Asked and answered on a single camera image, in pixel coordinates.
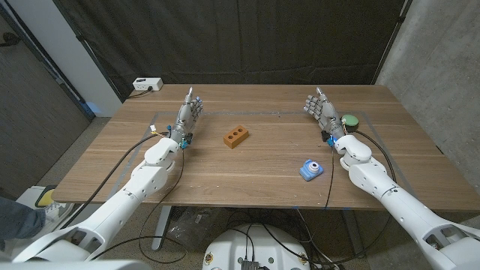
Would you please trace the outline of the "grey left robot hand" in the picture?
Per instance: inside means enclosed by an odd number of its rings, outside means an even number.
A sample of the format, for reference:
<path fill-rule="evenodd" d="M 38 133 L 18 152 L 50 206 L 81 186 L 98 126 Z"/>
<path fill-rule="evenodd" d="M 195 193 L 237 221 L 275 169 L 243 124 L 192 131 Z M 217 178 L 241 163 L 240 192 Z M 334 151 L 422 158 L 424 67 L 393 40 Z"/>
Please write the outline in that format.
<path fill-rule="evenodd" d="M 181 149 L 191 144 L 194 127 L 202 111 L 203 101 L 193 96 L 193 88 L 190 87 L 169 132 L 169 138 L 176 141 Z"/>

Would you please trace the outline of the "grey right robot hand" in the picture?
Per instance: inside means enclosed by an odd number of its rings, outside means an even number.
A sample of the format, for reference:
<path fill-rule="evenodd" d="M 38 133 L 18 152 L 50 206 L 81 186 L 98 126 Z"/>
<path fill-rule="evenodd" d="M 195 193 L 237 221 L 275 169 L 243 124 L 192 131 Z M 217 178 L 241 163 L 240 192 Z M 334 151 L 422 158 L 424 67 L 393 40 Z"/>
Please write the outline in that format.
<path fill-rule="evenodd" d="M 320 87 L 316 88 L 316 95 L 307 96 L 304 111 L 318 122 L 322 140 L 331 147 L 334 147 L 337 140 L 347 134 L 333 103 Z"/>

